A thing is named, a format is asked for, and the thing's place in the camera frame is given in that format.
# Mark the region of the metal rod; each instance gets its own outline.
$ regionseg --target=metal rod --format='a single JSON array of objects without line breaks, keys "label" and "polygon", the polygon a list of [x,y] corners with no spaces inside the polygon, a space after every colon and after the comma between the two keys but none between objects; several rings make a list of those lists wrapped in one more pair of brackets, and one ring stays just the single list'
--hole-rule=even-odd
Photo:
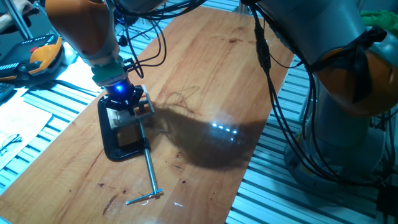
[{"label": "metal rod", "polygon": [[[160,193],[162,193],[162,189],[159,189],[159,190],[157,191],[157,194],[160,194]],[[152,196],[154,196],[154,193],[153,193],[153,192],[152,192],[152,193],[149,193],[149,194],[147,194],[147,195],[143,195],[143,196],[141,196],[141,197],[139,197],[139,198],[136,198],[136,199],[127,201],[127,202],[126,202],[126,205],[131,205],[132,203],[139,202],[139,201],[141,201],[142,199],[145,199],[145,198],[151,198]]]},{"label": "metal rod", "polygon": [[10,14],[12,21],[15,26],[18,28],[19,33],[21,34],[24,40],[33,39],[33,35],[30,32],[28,26],[26,25],[22,15],[19,13],[17,7],[15,7],[13,0],[1,0],[3,6],[6,8],[7,12]]},{"label": "metal rod", "polygon": [[148,173],[149,173],[149,178],[150,178],[150,184],[152,186],[152,191],[153,191],[155,197],[157,197],[157,196],[159,196],[159,193],[157,190],[156,176],[155,176],[154,166],[152,165],[152,159],[150,158],[150,152],[148,149],[145,149],[144,153],[145,153],[145,160],[147,161],[147,168],[148,168]]},{"label": "metal rod", "polygon": [[[144,127],[142,125],[142,121],[139,122],[139,127],[141,130],[141,137],[145,138],[145,132],[144,132]],[[159,193],[157,191],[155,170],[154,170],[154,165],[152,164],[152,159],[150,158],[149,149],[144,149],[144,155],[145,155],[145,161],[147,162],[147,168],[148,168],[148,173],[149,173],[150,184],[152,186],[152,191],[155,196],[158,196]]]}]

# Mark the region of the black clamp frame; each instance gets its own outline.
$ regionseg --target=black clamp frame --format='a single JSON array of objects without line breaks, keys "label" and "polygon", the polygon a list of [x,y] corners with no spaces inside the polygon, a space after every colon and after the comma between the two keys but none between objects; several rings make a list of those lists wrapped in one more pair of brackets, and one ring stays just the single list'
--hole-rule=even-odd
[{"label": "black clamp frame", "polygon": [[[123,161],[135,156],[144,155],[147,163],[152,192],[142,197],[126,202],[126,205],[139,202],[146,198],[159,198],[162,189],[158,189],[152,159],[150,144],[146,138],[142,120],[155,113],[153,104],[145,86],[134,86],[126,78],[121,83],[107,86],[108,95],[98,102],[99,125],[106,156],[112,161]],[[141,139],[125,146],[119,145],[118,128],[138,123]]]}]

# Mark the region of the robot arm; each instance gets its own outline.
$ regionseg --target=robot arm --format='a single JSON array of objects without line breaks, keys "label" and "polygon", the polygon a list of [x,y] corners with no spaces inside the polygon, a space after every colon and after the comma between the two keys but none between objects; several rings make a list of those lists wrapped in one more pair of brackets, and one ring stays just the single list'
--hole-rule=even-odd
[{"label": "robot arm", "polygon": [[[163,0],[47,0],[46,8],[54,28],[87,64],[92,67],[113,64],[122,72],[119,46],[113,33],[114,6],[117,4],[139,16],[162,3]],[[262,0],[257,5],[290,39],[287,42],[277,33],[281,41],[289,48],[294,43],[298,51],[294,53],[301,54],[309,65],[333,57],[366,31],[354,1]],[[393,59],[396,48],[396,39],[388,34],[383,42],[365,50],[372,90],[355,103],[356,77],[360,76],[353,70],[327,66],[315,73],[332,98],[349,114],[374,116],[398,103],[398,78],[394,78],[398,63]],[[109,86],[124,80],[127,74],[96,76],[93,79],[98,85]]]}]

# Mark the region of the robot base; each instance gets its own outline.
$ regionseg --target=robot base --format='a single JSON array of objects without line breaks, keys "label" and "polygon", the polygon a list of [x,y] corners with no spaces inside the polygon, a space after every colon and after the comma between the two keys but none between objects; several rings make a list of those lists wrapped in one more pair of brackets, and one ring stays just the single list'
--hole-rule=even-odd
[{"label": "robot base", "polygon": [[[309,152],[314,151],[314,149],[310,148],[313,147],[313,144],[311,144],[312,138],[308,136],[307,140],[304,141],[301,134],[299,136],[298,143],[300,147],[307,153],[308,157],[311,156],[311,153]],[[358,182],[362,182],[370,178],[372,172],[377,168],[384,152],[384,141],[384,132],[373,128],[369,128],[368,135],[366,136],[362,146],[356,149],[333,147],[326,145],[321,140],[317,139],[317,143],[321,152],[324,154],[325,160],[332,162],[329,163],[330,167],[346,179]],[[340,159],[339,162],[333,163],[333,161],[336,160],[331,159],[332,157],[346,159]],[[343,190],[358,189],[357,187],[348,187],[347,185],[337,184],[318,177],[303,166],[300,159],[298,159],[289,145],[285,148],[284,158],[287,169],[292,177],[297,182],[311,190],[334,193]],[[320,161],[318,162],[318,165],[327,171],[327,168]]]}]

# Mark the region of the wood grain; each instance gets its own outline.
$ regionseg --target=wood grain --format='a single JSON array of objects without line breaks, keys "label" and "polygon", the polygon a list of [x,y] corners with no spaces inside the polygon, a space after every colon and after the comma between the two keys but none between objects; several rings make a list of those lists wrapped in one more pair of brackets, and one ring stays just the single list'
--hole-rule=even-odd
[{"label": "wood grain", "polygon": [[[165,28],[162,66],[145,68],[143,80],[130,74],[155,103],[146,133],[160,199],[125,205],[151,191],[146,163],[106,158],[97,98],[0,197],[0,216],[12,223],[224,223],[271,110],[253,30],[251,17],[200,7]],[[292,54],[268,28],[266,38],[288,65]],[[156,52],[155,41],[140,58]],[[286,69],[273,64],[271,74],[279,89]],[[131,131],[124,128],[121,140]]]}]

